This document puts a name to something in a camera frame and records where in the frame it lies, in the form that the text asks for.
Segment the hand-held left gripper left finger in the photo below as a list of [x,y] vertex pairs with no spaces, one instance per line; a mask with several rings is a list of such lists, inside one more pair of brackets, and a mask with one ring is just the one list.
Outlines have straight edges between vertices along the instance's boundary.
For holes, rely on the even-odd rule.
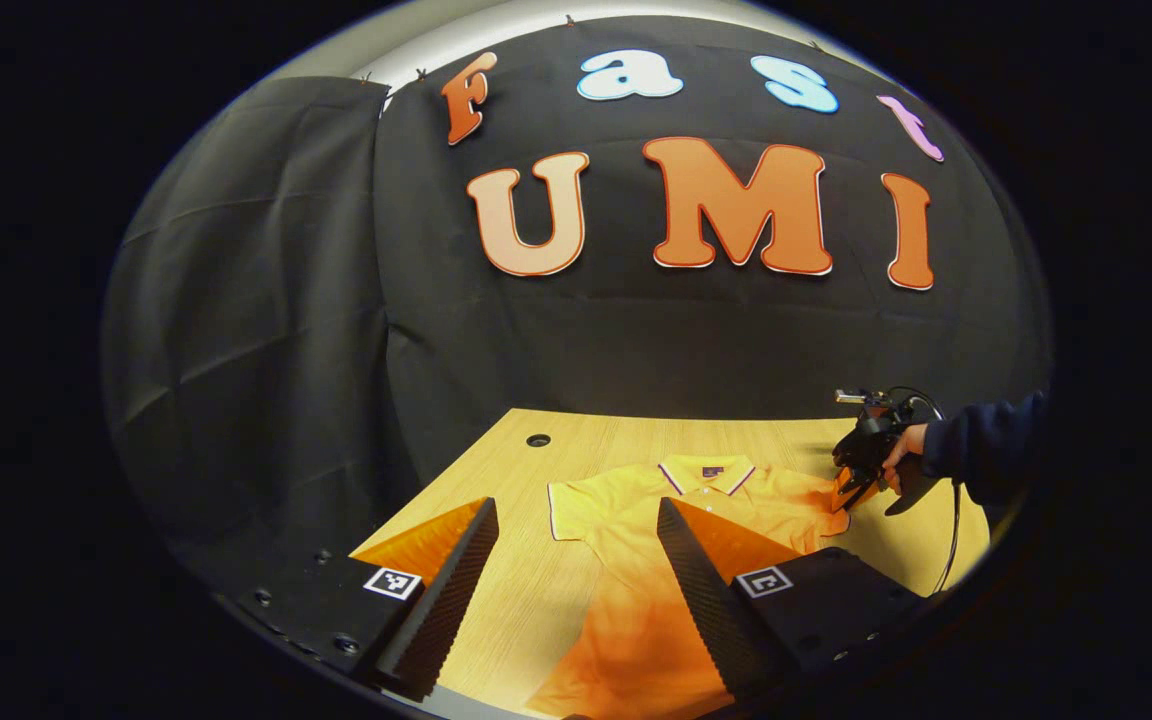
[[329,675],[420,702],[498,536],[494,498],[476,498],[353,555],[319,550],[221,602]]

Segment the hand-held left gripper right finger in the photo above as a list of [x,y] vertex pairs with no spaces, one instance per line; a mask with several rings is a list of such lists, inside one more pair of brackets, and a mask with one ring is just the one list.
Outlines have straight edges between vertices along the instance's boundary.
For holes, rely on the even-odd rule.
[[931,611],[850,551],[795,553],[675,498],[660,501],[655,533],[740,710],[838,696]]

